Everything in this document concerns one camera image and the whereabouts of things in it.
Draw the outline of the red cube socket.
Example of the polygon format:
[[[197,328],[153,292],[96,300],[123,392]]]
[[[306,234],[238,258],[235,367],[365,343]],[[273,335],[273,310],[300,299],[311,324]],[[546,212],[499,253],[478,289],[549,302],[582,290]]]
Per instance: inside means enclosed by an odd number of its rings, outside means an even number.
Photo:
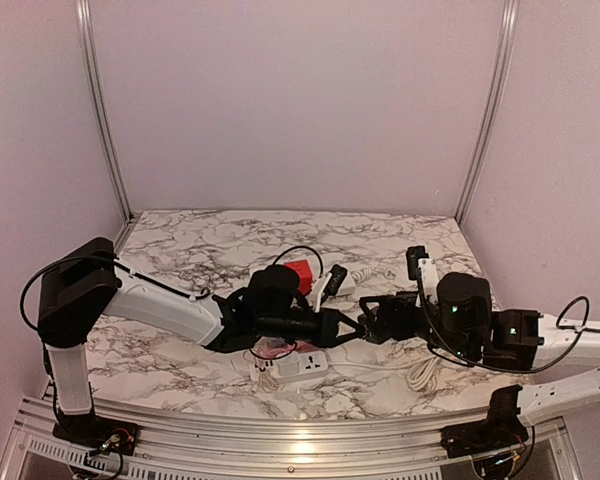
[[[295,260],[295,261],[285,262],[284,265],[287,268],[293,270],[298,275],[298,277],[299,277],[298,290],[303,295],[308,295],[312,290],[313,279],[314,279],[313,271],[311,269],[309,261],[306,259]]]

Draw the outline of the white charger plug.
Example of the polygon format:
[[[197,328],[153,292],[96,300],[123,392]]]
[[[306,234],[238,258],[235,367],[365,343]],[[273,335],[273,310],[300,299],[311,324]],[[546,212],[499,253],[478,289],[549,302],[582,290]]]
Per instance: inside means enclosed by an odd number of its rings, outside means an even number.
[[[290,352],[288,356],[281,357],[275,361],[277,375],[280,378],[294,377],[300,373],[300,355]]]

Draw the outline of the white power strip with USB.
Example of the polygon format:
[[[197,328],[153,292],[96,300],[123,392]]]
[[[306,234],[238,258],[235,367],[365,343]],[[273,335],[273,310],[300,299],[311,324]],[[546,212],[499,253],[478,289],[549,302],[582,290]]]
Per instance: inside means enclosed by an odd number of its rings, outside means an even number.
[[[277,375],[275,361],[260,360],[255,358],[255,363],[249,365],[249,375],[253,381],[273,380],[276,384],[288,384],[299,381],[308,381],[321,378],[329,369],[326,353],[321,350],[309,352],[296,352],[300,355],[300,373],[290,378],[280,378]]]

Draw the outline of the pink triangular power socket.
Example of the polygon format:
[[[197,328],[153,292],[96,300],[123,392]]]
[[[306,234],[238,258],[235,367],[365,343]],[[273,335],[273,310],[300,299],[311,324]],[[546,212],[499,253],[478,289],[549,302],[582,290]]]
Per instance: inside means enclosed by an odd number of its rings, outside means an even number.
[[[291,341],[288,343],[282,338],[263,337],[259,339],[253,350],[258,356],[265,359],[279,358],[291,351],[296,352],[308,352],[312,351],[314,347],[304,341]]]

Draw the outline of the long white colourful power strip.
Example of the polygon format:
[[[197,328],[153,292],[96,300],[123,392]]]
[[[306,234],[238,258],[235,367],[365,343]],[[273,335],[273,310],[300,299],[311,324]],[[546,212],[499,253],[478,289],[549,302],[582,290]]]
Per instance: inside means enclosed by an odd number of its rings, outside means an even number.
[[[338,287],[334,297],[345,297],[353,295],[358,285],[374,278],[377,275],[381,275],[387,280],[396,280],[398,272],[394,268],[380,268],[380,267],[365,267],[356,271],[349,271]]]

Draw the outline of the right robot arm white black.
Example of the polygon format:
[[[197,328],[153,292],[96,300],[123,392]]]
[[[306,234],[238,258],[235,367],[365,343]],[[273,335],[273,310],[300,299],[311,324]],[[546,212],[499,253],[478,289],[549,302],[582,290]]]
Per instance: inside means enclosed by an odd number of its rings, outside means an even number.
[[[359,301],[366,338],[420,338],[428,349],[445,351],[460,366],[509,375],[536,375],[573,359],[590,370],[550,383],[516,386],[502,403],[493,401],[475,438],[495,448],[514,431],[514,419],[530,427],[600,403],[600,329],[529,309],[496,311],[489,282],[465,273],[449,273],[437,283],[418,274],[414,292],[367,296]]]

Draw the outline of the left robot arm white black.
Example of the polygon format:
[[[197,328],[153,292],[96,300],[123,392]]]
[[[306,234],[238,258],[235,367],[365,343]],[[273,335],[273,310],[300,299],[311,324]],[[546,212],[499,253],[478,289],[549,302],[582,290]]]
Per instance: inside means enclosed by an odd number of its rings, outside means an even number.
[[[341,311],[311,305],[298,273],[280,264],[255,271],[226,297],[194,293],[122,263],[112,242],[96,237],[34,273],[22,288],[21,310],[35,283],[38,316],[21,318],[43,345],[58,425],[86,445],[99,444],[107,432],[95,413],[86,361],[86,343],[101,316],[153,326],[222,354],[251,349],[262,337],[326,349],[364,335]]]

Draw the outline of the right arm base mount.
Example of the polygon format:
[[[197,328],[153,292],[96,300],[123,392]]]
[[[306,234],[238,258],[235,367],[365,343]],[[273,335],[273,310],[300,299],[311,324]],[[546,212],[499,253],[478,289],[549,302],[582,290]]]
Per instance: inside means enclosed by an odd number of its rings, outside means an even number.
[[[479,479],[508,479],[526,453],[529,440],[524,427],[486,421],[444,427],[440,435],[447,457],[470,457]]]

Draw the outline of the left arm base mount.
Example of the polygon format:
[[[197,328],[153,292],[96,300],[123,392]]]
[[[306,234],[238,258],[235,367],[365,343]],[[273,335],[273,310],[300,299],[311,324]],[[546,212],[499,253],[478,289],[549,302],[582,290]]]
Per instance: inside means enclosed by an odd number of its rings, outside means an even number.
[[[117,479],[127,471],[126,460],[133,456],[139,439],[136,423],[97,416],[87,424],[56,423],[53,436],[70,444],[68,463],[82,473],[93,471],[104,479]]]

